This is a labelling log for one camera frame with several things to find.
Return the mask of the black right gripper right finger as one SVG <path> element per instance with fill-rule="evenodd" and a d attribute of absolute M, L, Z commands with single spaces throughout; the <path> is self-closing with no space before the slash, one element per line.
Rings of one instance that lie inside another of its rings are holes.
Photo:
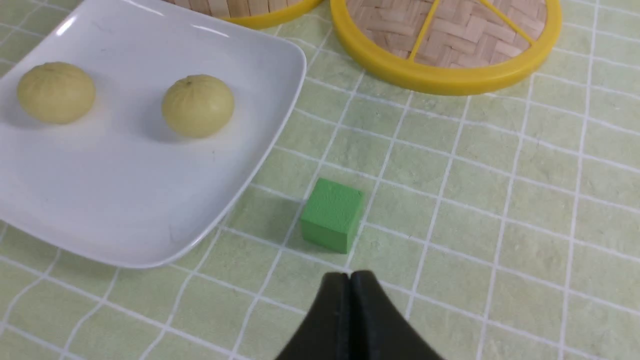
<path fill-rule="evenodd" d="M 350 275 L 350 360 L 441 360 L 405 319 L 372 271 Z"/>

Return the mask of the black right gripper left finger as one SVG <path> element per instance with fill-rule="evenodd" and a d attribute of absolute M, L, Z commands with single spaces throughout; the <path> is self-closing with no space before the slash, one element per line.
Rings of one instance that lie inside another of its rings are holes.
<path fill-rule="evenodd" d="M 277 359 L 347 360 L 350 307 L 349 276 L 340 272 L 325 273 L 310 309 Z"/>

